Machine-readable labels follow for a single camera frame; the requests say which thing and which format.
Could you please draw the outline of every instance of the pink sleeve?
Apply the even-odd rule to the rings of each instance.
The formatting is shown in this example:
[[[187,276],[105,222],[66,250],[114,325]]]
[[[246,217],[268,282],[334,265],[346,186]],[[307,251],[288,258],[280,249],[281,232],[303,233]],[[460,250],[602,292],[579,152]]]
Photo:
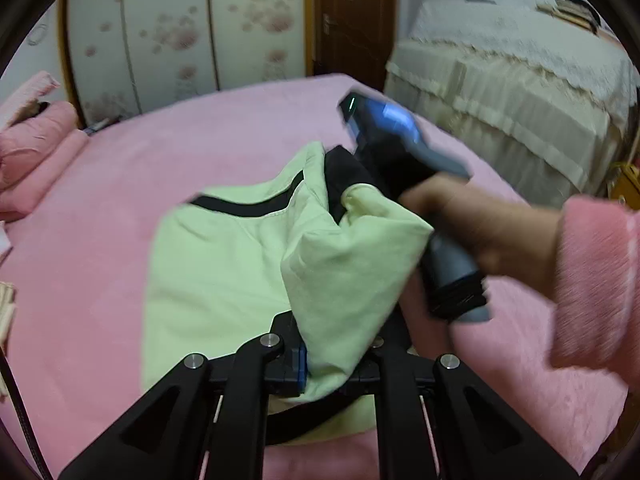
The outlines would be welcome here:
[[[640,217],[576,196],[563,210],[553,367],[606,368],[640,389]]]

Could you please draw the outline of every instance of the door panel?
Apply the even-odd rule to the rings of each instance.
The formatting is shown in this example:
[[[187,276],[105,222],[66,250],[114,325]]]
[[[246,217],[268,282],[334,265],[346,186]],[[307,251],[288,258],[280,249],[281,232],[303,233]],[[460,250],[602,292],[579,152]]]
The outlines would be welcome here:
[[[396,0],[319,0],[316,61],[382,90],[394,40]]]

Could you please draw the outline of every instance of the light green garment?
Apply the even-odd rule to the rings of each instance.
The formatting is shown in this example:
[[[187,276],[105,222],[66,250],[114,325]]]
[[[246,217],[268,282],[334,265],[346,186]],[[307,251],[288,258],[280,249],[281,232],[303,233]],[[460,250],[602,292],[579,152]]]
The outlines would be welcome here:
[[[321,399],[351,375],[391,313],[424,251],[430,225],[356,184],[342,196],[336,225],[327,211],[324,150],[308,145],[274,180],[205,194],[258,203],[286,190],[303,170],[289,206],[238,218],[181,205],[158,229],[146,291],[142,383],[146,390],[182,357],[235,352],[292,310],[307,347],[308,380],[297,399],[271,399],[277,412]],[[319,428],[322,438],[375,425],[371,399]]]

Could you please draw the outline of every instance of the bed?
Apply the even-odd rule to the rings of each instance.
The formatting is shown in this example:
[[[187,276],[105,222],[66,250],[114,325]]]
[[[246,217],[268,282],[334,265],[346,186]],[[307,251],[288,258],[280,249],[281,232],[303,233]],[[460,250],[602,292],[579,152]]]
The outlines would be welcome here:
[[[532,9],[425,0],[386,70],[386,95],[530,203],[597,193],[636,133],[640,76],[622,46]]]
[[[353,87],[362,88],[343,75],[263,84],[111,126],[33,214],[9,225],[14,250],[0,281],[16,285],[18,307],[8,357],[55,476],[141,393],[146,264],[162,215],[201,188],[273,178],[311,140],[351,146],[336,106]],[[522,200],[461,142],[420,124],[434,147],[466,161],[475,185]],[[615,427],[626,388],[603,372],[546,368],[552,306],[503,278],[488,291],[493,320],[453,324],[456,352],[582,470]],[[418,351],[437,351],[419,343],[429,345],[429,321],[411,325]],[[28,456],[9,402],[0,417]],[[269,448],[264,477],[374,479],[376,447],[372,430]]]

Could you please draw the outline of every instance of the white lace cover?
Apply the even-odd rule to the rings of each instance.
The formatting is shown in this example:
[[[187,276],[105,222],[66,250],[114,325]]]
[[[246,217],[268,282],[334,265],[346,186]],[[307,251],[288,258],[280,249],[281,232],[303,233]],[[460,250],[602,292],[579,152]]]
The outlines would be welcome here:
[[[535,10],[425,0],[410,37],[513,56],[589,91],[625,131],[640,75],[626,53],[594,34]]]

